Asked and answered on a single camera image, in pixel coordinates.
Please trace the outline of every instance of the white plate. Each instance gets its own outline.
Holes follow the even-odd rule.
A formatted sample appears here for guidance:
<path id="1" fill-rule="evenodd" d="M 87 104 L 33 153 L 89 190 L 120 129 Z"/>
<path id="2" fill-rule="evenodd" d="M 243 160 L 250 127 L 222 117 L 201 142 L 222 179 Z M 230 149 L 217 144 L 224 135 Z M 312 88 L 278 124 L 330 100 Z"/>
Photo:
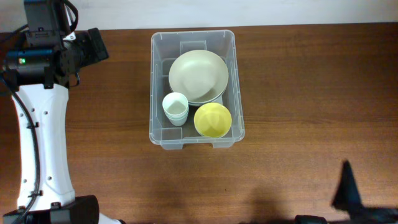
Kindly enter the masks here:
<path id="1" fill-rule="evenodd" d="M 176 59 L 170 68 L 172 91 L 184 94 L 190 104 L 201 105 L 219 97 L 228 84 L 223 59 L 207 50 L 192 50 Z"/>

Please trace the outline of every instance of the wooden table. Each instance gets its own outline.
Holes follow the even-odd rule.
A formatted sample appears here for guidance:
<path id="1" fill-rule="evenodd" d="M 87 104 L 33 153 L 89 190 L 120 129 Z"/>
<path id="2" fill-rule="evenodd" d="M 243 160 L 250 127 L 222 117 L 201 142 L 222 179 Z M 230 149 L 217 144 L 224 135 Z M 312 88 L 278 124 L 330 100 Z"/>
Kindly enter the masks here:
<path id="1" fill-rule="evenodd" d="M 150 37 L 102 31 L 110 58 L 70 90 L 67 145 L 76 195 L 127 223 L 239 223 L 319 215 L 341 163 L 366 205 L 398 202 L 398 24 L 230 28 L 246 136 L 165 151 L 149 141 Z M 19 136 L 0 98 L 0 213 L 16 208 Z"/>

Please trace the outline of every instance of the yellow cup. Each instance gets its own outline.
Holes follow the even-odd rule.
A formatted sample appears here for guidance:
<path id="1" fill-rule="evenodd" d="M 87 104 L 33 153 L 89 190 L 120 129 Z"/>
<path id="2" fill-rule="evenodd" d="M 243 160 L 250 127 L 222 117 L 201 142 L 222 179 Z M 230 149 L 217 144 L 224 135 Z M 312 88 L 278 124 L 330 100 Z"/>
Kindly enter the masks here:
<path id="1" fill-rule="evenodd" d="M 220 138 L 231 128 L 232 117 L 225 106 L 219 103 L 207 103 L 199 107 L 193 122 L 202 136 Z"/>

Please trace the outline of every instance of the gray plastic bin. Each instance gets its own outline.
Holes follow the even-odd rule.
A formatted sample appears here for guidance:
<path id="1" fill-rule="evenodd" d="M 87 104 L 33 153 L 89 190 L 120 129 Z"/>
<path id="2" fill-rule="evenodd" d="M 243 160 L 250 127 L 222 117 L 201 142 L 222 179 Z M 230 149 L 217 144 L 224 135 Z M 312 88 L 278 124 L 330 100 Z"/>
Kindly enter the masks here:
<path id="1" fill-rule="evenodd" d="M 209 50 L 219 55 L 229 71 L 228 86 L 216 102 L 232 115 L 232 127 L 222 138 L 201 136 L 193 117 L 198 108 L 190 106 L 187 122 L 173 126 L 163 112 L 162 100 L 171 92 L 169 71 L 177 57 L 190 50 Z M 244 137 L 244 122 L 236 62 L 235 36 L 230 30 L 196 32 L 158 32 L 152 36 L 150 64 L 149 139 L 164 149 L 182 149 L 184 144 L 212 143 L 213 147 L 231 147 Z"/>

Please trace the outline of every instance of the white cup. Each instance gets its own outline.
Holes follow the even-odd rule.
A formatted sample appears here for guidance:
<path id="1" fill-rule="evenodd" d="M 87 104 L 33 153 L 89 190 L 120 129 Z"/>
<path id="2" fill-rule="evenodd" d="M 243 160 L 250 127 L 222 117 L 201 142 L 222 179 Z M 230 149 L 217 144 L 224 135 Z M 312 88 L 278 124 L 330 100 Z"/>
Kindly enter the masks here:
<path id="1" fill-rule="evenodd" d="M 164 113 L 175 126 L 185 124 L 188 117 L 189 105 L 182 93 L 169 93 L 162 102 Z"/>

